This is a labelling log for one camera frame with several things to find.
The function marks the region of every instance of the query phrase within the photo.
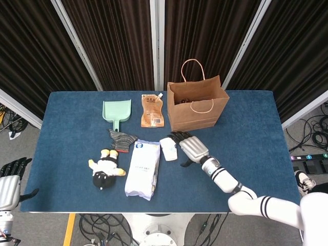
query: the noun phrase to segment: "floor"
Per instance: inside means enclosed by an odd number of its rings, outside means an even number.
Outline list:
[[[316,109],[305,119],[321,114],[320,109]],[[302,134],[302,122],[296,122],[288,128],[289,133],[300,138]],[[0,166],[23,156],[33,157],[36,142],[38,139],[39,130],[28,126],[27,129],[14,140],[9,140],[8,131],[5,130],[0,133],[0,153],[1,161]],[[293,147],[295,143],[286,136],[286,141],[289,147]],[[311,147],[304,148],[304,150],[297,149],[293,152],[295,155],[300,154],[318,154],[324,153],[323,151]],[[25,189],[26,182],[29,175],[29,168],[26,169],[23,178],[22,190]],[[317,183],[327,182],[328,175],[315,176]],[[15,219],[13,225],[13,236],[22,240],[21,245],[34,246],[34,245],[63,245],[65,231],[68,221],[67,214],[31,214],[21,213],[19,208],[13,212]],[[186,230],[185,245],[192,246],[195,243],[199,230],[208,215],[195,215]],[[71,245],[80,246],[88,242],[83,238],[78,228],[79,215],[76,215],[74,230],[72,234]],[[203,241],[206,236],[208,228],[200,236],[197,245]],[[113,239],[111,245],[121,245],[119,241]],[[301,245],[299,231],[288,225],[277,223],[261,217],[251,216],[235,216],[230,214],[222,227],[219,238],[213,244],[216,245]]]

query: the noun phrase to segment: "white package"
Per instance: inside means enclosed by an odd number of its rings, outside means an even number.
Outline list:
[[[138,139],[134,143],[125,183],[126,196],[140,196],[150,201],[156,188],[159,156],[159,142]]]

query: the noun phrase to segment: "stuffed doll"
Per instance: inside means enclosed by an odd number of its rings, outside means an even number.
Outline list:
[[[117,168],[117,157],[117,151],[104,149],[101,151],[101,157],[97,163],[89,160],[89,167],[93,170],[93,184],[101,190],[113,186],[115,176],[126,175],[123,169]]]

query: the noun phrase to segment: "table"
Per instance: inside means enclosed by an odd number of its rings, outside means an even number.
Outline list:
[[[141,128],[141,95],[153,91],[51,93],[40,131],[26,192],[40,191],[22,203],[24,212],[96,213],[224,213],[230,194],[223,193],[199,165],[180,167],[187,160],[166,162],[162,153],[158,182],[151,201],[126,197],[125,177],[112,188],[99,190],[92,183],[88,159],[100,158],[111,145],[102,118],[102,101],[132,99],[131,117],[120,130],[140,139],[159,141],[170,133],[167,95],[162,92],[163,128]],[[270,195],[299,204],[292,164],[273,93],[227,91],[225,110],[212,128],[192,131],[236,179],[258,196]],[[118,164],[129,170],[133,147],[120,153]]]

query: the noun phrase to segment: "dark curtain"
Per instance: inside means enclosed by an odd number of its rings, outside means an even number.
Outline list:
[[[149,0],[62,0],[104,90],[154,90]]]
[[[260,0],[166,0],[165,89],[182,82],[181,65],[198,59],[206,78],[224,81],[248,31]],[[189,81],[201,80],[194,61],[183,68]]]
[[[50,1],[0,1],[0,88],[43,118],[53,91],[95,90]]]
[[[284,122],[328,90],[328,2],[273,0],[229,90],[272,90]]]

